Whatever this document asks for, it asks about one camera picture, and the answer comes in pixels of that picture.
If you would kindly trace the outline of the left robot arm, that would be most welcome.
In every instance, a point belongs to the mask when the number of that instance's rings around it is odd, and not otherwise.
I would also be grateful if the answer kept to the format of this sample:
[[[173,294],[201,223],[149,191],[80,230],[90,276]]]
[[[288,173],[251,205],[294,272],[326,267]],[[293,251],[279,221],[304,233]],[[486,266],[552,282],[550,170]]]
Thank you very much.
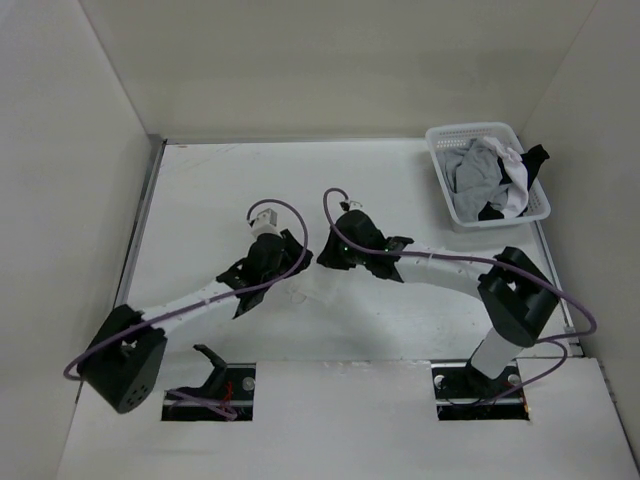
[[[132,411],[154,389],[171,335],[194,342],[210,320],[248,313],[275,283],[305,270],[312,257],[288,230],[262,233],[244,258],[206,286],[151,308],[115,307],[77,361],[80,380],[117,413]]]

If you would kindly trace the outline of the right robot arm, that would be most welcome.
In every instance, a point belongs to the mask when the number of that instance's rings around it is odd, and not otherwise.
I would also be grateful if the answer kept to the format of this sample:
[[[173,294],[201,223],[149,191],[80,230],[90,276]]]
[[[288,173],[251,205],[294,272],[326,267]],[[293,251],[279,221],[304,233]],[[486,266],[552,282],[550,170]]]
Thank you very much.
[[[506,247],[499,265],[483,264],[460,253],[448,262],[445,252],[429,251],[410,237],[385,236],[361,210],[344,213],[330,229],[317,262],[329,269],[363,266],[374,277],[406,284],[427,284],[471,296],[483,304],[491,329],[474,350],[464,370],[473,394],[489,394],[507,365],[534,346],[559,303],[543,282],[548,279],[520,249]]]

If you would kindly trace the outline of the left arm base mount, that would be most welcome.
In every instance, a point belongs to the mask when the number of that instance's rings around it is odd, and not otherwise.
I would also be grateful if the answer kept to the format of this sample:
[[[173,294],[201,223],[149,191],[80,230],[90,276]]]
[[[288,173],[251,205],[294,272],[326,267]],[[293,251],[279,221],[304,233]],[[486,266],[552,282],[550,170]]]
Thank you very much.
[[[249,422],[253,420],[257,365],[227,363],[204,344],[193,349],[211,367],[198,386],[169,389],[163,400],[164,422]]]

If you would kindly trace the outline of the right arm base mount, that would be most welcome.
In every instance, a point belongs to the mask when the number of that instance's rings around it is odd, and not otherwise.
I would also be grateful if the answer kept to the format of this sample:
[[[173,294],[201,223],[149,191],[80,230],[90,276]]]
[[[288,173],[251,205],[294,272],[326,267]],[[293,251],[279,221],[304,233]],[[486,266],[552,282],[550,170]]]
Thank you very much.
[[[523,390],[505,394],[521,380],[515,361],[496,379],[476,372],[462,360],[432,362],[431,376],[441,421],[529,420]]]

